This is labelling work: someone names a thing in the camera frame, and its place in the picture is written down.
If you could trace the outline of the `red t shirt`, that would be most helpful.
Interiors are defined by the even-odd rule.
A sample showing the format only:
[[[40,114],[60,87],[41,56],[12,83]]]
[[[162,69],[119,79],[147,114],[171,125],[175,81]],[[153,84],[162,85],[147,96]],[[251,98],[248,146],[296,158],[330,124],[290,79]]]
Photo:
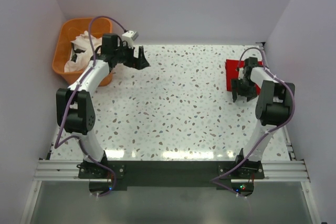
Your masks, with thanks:
[[[248,80],[250,84],[254,84],[258,95],[260,94],[261,84],[253,81],[251,74],[253,69],[261,70],[263,64],[255,57],[249,57],[244,61],[239,60],[226,60],[225,62],[225,71],[226,71],[226,87],[227,91],[232,93],[231,79],[238,79],[237,68],[244,68],[244,77],[246,81]]]

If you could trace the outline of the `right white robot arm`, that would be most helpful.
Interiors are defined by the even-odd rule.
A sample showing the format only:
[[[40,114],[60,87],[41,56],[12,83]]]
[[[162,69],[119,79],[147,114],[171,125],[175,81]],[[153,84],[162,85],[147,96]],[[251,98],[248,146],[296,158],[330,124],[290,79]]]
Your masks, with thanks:
[[[230,81],[233,101],[238,97],[245,97],[246,101],[257,99],[255,129],[234,165],[235,175],[246,178],[253,171],[252,165],[261,162],[273,134],[293,117],[295,85],[278,79],[255,57],[244,60],[244,66],[238,71],[238,78]]]

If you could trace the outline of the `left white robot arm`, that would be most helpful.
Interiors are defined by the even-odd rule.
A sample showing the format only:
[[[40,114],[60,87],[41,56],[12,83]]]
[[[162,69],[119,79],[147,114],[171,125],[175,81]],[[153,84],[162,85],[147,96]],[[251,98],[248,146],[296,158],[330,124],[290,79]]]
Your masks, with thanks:
[[[68,88],[56,92],[59,132],[54,147],[66,142],[61,139],[63,131],[69,133],[78,142],[84,161],[92,163],[90,171],[97,178],[108,174],[109,165],[102,161],[106,155],[93,131],[96,115],[91,96],[116,65],[123,64],[137,70],[149,67],[144,48],[133,45],[137,37],[138,33],[132,30],[121,36],[103,34],[101,46],[92,50],[89,64],[80,77]]]

